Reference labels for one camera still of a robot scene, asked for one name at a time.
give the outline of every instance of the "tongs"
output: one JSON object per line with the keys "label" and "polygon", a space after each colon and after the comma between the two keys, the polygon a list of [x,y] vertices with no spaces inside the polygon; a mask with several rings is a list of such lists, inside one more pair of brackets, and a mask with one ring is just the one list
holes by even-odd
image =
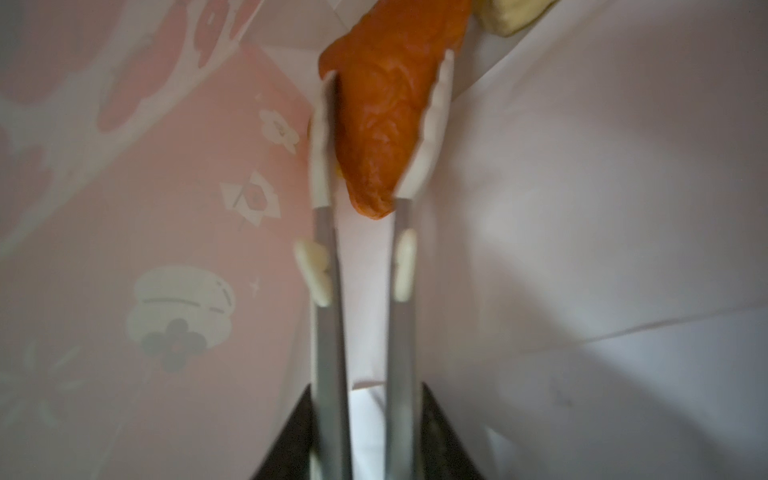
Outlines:
{"label": "tongs", "polygon": [[[395,191],[389,286],[386,381],[386,480],[482,478],[415,367],[414,282],[417,236],[413,203],[432,176],[448,121],[453,50],[439,66],[420,138]],[[310,292],[311,383],[254,480],[351,480],[342,282],[333,216],[337,74],[324,79],[310,130],[310,198],[314,239],[296,243]]]}

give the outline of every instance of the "white silicone tong tip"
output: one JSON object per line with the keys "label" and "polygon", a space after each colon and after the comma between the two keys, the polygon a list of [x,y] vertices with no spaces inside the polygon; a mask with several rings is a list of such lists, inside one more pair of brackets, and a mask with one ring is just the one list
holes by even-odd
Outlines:
{"label": "white silicone tong tip", "polygon": [[453,50],[446,50],[422,116],[419,142],[395,189],[396,198],[413,200],[426,185],[440,156],[453,89]]}
{"label": "white silicone tong tip", "polygon": [[310,196],[312,208],[330,207],[333,176],[330,174],[336,155],[333,130],[336,120],[336,72],[323,79],[315,101],[310,128]]}

